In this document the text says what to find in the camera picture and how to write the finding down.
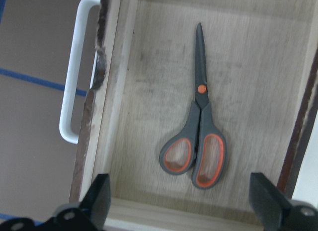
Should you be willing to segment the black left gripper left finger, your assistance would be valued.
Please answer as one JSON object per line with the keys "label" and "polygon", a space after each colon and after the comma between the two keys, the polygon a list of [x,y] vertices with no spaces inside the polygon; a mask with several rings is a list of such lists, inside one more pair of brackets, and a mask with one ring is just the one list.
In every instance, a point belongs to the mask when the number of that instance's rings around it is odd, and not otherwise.
{"label": "black left gripper left finger", "polygon": [[110,209],[110,177],[96,176],[81,202],[60,206],[47,221],[15,218],[0,225],[2,231],[101,231]]}

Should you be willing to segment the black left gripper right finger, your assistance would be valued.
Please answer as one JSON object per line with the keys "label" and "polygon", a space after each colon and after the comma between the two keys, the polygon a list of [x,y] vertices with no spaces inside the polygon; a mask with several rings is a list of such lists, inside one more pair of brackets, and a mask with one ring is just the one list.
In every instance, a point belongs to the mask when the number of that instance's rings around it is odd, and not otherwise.
{"label": "black left gripper right finger", "polygon": [[316,231],[318,210],[288,199],[261,172],[250,174],[249,203],[266,231]]}

